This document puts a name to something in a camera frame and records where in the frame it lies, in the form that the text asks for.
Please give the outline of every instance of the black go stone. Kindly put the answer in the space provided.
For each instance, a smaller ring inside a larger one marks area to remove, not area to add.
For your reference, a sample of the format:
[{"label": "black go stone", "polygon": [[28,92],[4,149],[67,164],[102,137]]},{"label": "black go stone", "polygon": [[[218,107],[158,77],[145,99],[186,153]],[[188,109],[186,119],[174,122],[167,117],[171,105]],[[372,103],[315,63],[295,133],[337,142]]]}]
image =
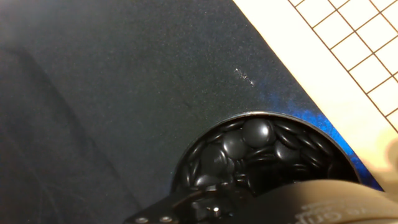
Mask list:
[{"label": "black go stone", "polygon": [[198,177],[199,170],[200,170],[200,159],[196,159],[191,163],[190,166],[191,180],[195,180]]},{"label": "black go stone", "polygon": [[328,168],[329,179],[341,179],[344,176],[344,166],[338,161],[333,161]]},{"label": "black go stone", "polygon": [[193,148],[192,152],[188,156],[188,162],[191,162],[192,160],[196,159],[200,153],[201,150],[206,146],[206,142],[201,141],[196,144],[196,146]]},{"label": "black go stone", "polygon": [[235,183],[234,176],[232,174],[224,175],[222,178],[222,182],[227,184],[234,184]]},{"label": "black go stone", "polygon": [[242,136],[244,141],[254,148],[264,147],[275,141],[272,124],[265,119],[246,121],[242,128]]},{"label": "black go stone", "polygon": [[288,133],[287,131],[283,130],[282,128],[275,127],[275,133],[278,137],[278,139],[283,143],[285,146],[291,148],[291,149],[300,149],[301,144],[297,138]]},{"label": "black go stone", "polygon": [[274,121],[274,124],[281,129],[288,131],[292,134],[304,134],[304,130],[302,128],[299,128],[298,126],[291,124],[286,121]]},{"label": "black go stone", "polygon": [[291,178],[294,180],[311,180],[314,175],[311,173],[310,169],[303,164],[293,164],[289,167]]},{"label": "black go stone", "polygon": [[286,147],[280,141],[275,143],[275,155],[280,161],[287,164],[300,162],[300,151]]},{"label": "black go stone", "polygon": [[220,130],[224,131],[224,132],[233,131],[233,130],[242,128],[243,124],[244,124],[244,120],[235,121],[235,122],[227,124],[226,126],[221,127]]},{"label": "black go stone", "polygon": [[243,166],[242,162],[239,160],[235,160],[234,161],[234,166],[235,166],[235,171],[236,172],[242,172],[245,167]]},{"label": "black go stone", "polygon": [[260,149],[255,149],[255,150],[249,152],[246,155],[246,159],[251,159],[253,157],[260,156],[263,154],[273,154],[273,153],[274,153],[274,146],[266,146],[266,147],[263,147]]},{"label": "black go stone", "polygon": [[322,150],[323,153],[325,153],[327,156],[333,157],[334,153],[327,142],[325,142],[320,136],[317,136],[316,134],[310,134],[309,136],[310,139],[320,150]]},{"label": "black go stone", "polygon": [[211,142],[220,142],[221,138],[223,137],[224,133],[215,133],[214,135],[210,136],[207,139],[207,143],[211,143]]},{"label": "black go stone", "polygon": [[303,148],[301,150],[301,158],[304,162],[317,170],[322,170],[328,166],[325,157],[313,149]]},{"label": "black go stone", "polygon": [[221,146],[215,144],[210,144],[202,151],[200,160],[202,174],[217,176],[227,166],[225,153],[221,150]]},{"label": "black go stone", "polygon": [[212,186],[212,185],[216,185],[216,184],[220,184],[220,183],[222,183],[221,179],[207,175],[207,174],[203,174],[195,180],[194,186],[207,187],[207,186]]},{"label": "black go stone", "polygon": [[191,185],[191,175],[188,166],[182,168],[181,184],[183,187],[189,187]]},{"label": "black go stone", "polygon": [[264,165],[264,164],[273,164],[275,162],[277,162],[276,157],[272,154],[267,154],[249,159],[247,161],[247,165],[248,166],[259,165],[259,164]]},{"label": "black go stone", "polygon": [[233,174],[235,172],[235,161],[231,158],[227,158],[226,173]]},{"label": "black go stone", "polygon": [[318,149],[317,146],[311,141],[307,135],[299,135],[297,139],[303,143],[304,146],[310,147],[312,149]]},{"label": "black go stone", "polygon": [[223,136],[223,150],[231,159],[242,159],[250,147],[243,142],[242,131],[230,131]]}]

